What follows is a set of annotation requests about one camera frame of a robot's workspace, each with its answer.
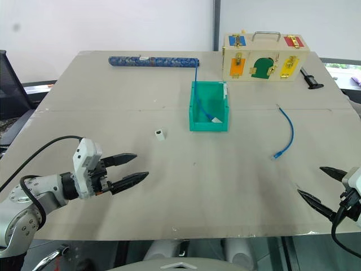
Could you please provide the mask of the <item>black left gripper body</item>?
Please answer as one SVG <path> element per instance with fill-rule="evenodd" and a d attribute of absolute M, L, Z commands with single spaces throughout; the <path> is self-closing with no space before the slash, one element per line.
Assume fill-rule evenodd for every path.
<path fill-rule="evenodd" d="M 111 164 L 108 159 L 101 159 L 93 170 L 89 171 L 90 183 L 95 195 L 100 195 L 112 188 L 112 183 L 107 178 L 107 167 Z"/>

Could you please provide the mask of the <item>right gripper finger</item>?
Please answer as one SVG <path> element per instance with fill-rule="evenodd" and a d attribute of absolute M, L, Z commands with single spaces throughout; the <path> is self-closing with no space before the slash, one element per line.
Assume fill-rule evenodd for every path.
<path fill-rule="evenodd" d="M 319 169 L 337 181 L 342 181 L 347 175 L 347 172 L 332 167 L 320 167 Z"/>
<path fill-rule="evenodd" d="M 298 189 L 297 190 L 299 195 L 302 197 L 302 199 L 314 210 L 316 210 L 318 213 L 326 217 L 330 222 L 335 223 L 336 222 L 336 212 L 330 209 L 329 207 L 325 206 L 321 203 L 321 201 L 311 195 L 310 193 L 307 193 L 303 190 Z"/>

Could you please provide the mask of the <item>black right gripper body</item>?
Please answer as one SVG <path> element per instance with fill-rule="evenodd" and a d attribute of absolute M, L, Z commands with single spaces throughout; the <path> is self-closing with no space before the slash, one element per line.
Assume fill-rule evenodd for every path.
<path fill-rule="evenodd" d="M 360 218 L 360 195 L 356 189 L 344 191 L 340 195 L 340 209 L 342 210 L 338 222 L 342 222 L 344 218 L 348 217 L 354 222 L 358 223 Z"/>

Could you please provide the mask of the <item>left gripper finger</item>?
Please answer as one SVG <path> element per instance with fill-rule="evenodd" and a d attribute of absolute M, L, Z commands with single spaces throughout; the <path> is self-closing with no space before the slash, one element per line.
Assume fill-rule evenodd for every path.
<path fill-rule="evenodd" d="M 112 167 L 112 166 L 126 164 L 129 161 L 135 159 L 136 157 L 137 154 L 123 153 L 123 154 L 117 154 L 106 158 L 102 158 L 101 161 L 105 167 Z"/>
<path fill-rule="evenodd" d="M 111 184 L 111 188 L 109 189 L 112 195 L 118 194 L 122 191 L 125 191 L 133 186 L 142 182 L 147 176 L 149 172 L 138 172 L 133 173 L 131 175 L 125 176 L 122 180 L 114 182 Z"/>

